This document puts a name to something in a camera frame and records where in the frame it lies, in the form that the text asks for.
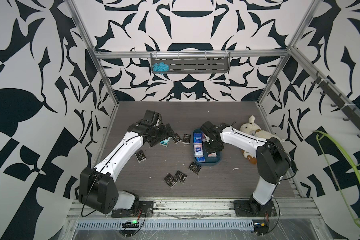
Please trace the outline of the blue barcode tissue pack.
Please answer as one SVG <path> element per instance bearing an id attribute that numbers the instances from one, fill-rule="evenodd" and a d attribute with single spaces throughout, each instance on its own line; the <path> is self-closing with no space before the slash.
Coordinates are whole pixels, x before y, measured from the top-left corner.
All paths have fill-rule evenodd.
<path id="1" fill-rule="evenodd" d="M 202 133 L 193 133 L 194 143 L 202 144 L 203 143 L 203 134 Z"/>

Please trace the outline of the pink blue Tempo tissue pack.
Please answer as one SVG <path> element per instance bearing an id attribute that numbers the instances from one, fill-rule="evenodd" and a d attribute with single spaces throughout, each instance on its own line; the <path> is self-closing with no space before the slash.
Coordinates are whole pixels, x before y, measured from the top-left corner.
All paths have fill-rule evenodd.
<path id="1" fill-rule="evenodd" d="M 194 157 L 200 158 L 204 156 L 203 144 L 202 143 L 194 143 Z"/>

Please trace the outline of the teal plastic storage box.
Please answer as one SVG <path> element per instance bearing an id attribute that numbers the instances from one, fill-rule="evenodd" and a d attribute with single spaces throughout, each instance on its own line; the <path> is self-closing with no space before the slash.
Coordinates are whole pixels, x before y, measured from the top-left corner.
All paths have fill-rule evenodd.
<path id="1" fill-rule="evenodd" d="M 221 152 L 216 152 L 216 156 L 214 157 L 209 157 L 205 151 L 205 149 L 203 149 L 203 154 L 204 156 L 202 157 L 202 161 L 200 162 L 198 160 L 198 158 L 194 157 L 194 162 L 197 163 L 200 166 L 215 166 L 217 165 L 220 161 L 221 161 Z"/>

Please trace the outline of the teal cartoon tissue pack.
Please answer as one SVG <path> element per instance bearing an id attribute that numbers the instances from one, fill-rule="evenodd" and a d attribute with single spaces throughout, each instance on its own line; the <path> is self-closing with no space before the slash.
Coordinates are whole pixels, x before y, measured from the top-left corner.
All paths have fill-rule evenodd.
<path id="1" fill-rule="evenodd" d="M 168 137 L 167 139 L 160 141 L 160 143 L 159 143 L 160 146 L 167 147 L 169 145 L 170 139 L 171 139 L 171 137 Z"/>

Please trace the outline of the dark blue Tempo tissue pack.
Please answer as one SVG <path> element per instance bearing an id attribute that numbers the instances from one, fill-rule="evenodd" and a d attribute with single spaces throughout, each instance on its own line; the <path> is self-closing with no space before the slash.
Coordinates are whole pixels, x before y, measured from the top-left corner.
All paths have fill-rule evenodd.
<path id="1" fill-rule="evenodd" d="M 197 161 L 198 163 L 205 163 L 205 162 L 206 162 L 206 159 L 205 159 L 205 157 L 196 157 L 196 161 Z"/>

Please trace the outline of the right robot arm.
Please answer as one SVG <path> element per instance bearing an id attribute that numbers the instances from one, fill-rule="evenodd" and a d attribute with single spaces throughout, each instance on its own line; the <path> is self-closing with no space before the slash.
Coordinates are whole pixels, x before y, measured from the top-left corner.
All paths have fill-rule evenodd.
<path id="1" fill-rule="evenodd" d="M 220 152 L 224 149 L 224 144 L 230 144 L 257 159 L 260 178 L 249 203 L 253 212 L 259 212 L 269 205 L 277 184 L 292 167 L 292 160 L 280 140 L 275 137 L 255 137 L 225 123 L 216 126 L 209 121 L 202 124 L 201 131 L 209 138 L 209 141 L 204 143 L 204 149 L 208 154 Z"/>

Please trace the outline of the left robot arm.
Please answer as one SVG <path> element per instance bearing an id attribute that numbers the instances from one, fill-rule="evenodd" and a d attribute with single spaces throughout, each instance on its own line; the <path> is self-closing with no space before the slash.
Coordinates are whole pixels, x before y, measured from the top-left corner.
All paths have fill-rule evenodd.
<path id="1" fill-rule="evenodd" d="M 168 139 L 171 131 L 158 112 L 147 110 L 144 117 L 131 124 L 119 144 L 95 167 L 86 167 L 80 174 L 78 200 L 83 207 L 109 214 L 113 210 L 133 211 L 139 197 L 117 189 L 116 181 L 130 158 L 145 144 L 154 147 Z"/>

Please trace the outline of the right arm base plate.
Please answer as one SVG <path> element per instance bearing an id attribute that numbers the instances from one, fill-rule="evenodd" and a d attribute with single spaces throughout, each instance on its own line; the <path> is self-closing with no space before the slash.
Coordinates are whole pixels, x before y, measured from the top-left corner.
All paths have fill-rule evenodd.
<path id="1" fill-rule="evenodd" d="M 278 215 L 272 201 L 260 205 L 255 200 L 235 200 L 233 204 L 237 217 L 273 217 Z"/>

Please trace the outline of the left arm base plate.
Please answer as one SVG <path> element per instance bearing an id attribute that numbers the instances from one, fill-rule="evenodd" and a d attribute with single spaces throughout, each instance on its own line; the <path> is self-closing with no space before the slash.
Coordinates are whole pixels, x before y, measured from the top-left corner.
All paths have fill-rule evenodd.
<path id="1" fill-rule="evenodd" d="M 151 217 L 154 212 L 153 201 L 139 201 L 134 203 L 131 209 L 115 209 L 112 211 L 112 218 L 140 218 Z"/>

